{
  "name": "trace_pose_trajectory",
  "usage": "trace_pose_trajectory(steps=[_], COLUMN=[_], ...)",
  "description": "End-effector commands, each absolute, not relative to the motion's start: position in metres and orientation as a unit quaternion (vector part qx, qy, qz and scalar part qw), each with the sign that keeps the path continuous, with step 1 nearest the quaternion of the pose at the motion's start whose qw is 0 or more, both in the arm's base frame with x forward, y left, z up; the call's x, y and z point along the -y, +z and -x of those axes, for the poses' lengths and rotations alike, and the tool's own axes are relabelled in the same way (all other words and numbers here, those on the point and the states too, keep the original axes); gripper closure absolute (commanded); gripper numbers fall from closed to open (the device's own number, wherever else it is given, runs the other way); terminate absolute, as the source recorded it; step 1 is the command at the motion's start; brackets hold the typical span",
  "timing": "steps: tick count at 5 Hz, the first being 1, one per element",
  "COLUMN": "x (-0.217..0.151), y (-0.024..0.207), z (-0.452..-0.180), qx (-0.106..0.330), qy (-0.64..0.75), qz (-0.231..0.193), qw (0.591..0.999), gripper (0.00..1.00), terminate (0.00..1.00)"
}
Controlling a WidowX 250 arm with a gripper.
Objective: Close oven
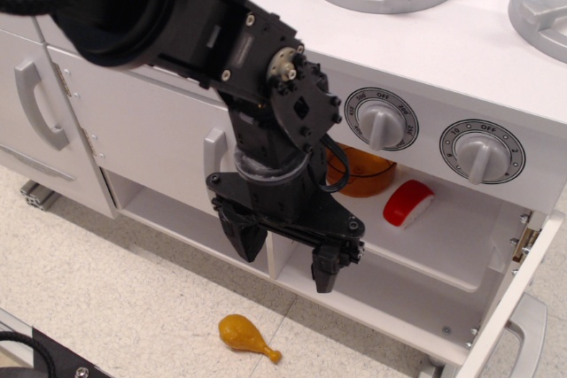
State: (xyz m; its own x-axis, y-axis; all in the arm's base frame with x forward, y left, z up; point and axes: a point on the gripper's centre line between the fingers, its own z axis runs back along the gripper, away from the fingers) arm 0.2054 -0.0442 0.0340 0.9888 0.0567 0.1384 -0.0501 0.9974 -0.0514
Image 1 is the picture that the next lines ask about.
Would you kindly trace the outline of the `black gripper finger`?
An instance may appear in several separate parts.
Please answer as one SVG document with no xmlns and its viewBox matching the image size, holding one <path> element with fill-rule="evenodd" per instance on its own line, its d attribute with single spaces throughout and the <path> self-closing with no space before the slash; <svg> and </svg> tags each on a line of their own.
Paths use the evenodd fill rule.
<svg viewBox="0 0 567 378">
<path fill-rule="evenodd" d="M 312 259 L 311 271 L 317 292 L 332 292 L 341 268 L 339 247 L 319 245 L 313 249 Z"/>
<path fill-rule="evenodd" d="M 215 199 L 222 230 L 237 254 L 252 263 L 263 248 L 268 231 L 259 224 L 258 217 L 240 204 L 226 199 Z"/>
</svg>

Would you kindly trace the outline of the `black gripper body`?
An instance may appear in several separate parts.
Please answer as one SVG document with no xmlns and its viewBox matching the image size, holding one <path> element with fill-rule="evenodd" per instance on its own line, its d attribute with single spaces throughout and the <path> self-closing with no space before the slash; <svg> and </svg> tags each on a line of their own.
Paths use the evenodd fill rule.
<svg viewBox="0 0 567 378">
<path fill-rule="evenodd" d="M 313 248 L 339 247 L 341 266 L 348 266 L 361 259 L 364 225 L 320 188 L 326 173 L 326 151 L 315 150 L 307 168 L 283 184 L 248 181 L 234 172 L 211 174 L 206 186 L 215 194 L 214 209 L 216 198 L 240 204 L 267 231 Z"/>
</svg>

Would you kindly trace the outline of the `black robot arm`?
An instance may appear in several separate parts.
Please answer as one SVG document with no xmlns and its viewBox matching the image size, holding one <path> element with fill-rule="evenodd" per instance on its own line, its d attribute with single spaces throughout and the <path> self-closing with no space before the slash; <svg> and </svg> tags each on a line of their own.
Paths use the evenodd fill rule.
<svg viewBox="0 0 567 378">
<path fill-rule="evenodd" d="M 293 28 L 250 0 L 1 0 L 4 13 L 48 15 L 76 50 L 104 67 L 156 66 L 213 89 L 229 110 L 236 171 L 210 172 L 225 235 L 253 261 L 268 233 L 312 248 L 316 289 L 330 292 L 360 260 L 364 225 L 326 182 L 338 97 Z"/>
</svg>

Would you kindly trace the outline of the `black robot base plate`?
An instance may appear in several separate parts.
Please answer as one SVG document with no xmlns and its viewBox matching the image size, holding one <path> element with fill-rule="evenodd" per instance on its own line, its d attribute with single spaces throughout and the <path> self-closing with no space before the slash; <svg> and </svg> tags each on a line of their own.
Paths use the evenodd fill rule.
<svg viewBox="0 0 567 378">
<path fill-rule="evenodd" d="M 15 366 L 1 366 L 2 377 L 111 377 L 5 309 L 1 310 L 1 354 Z"/>
</svg>

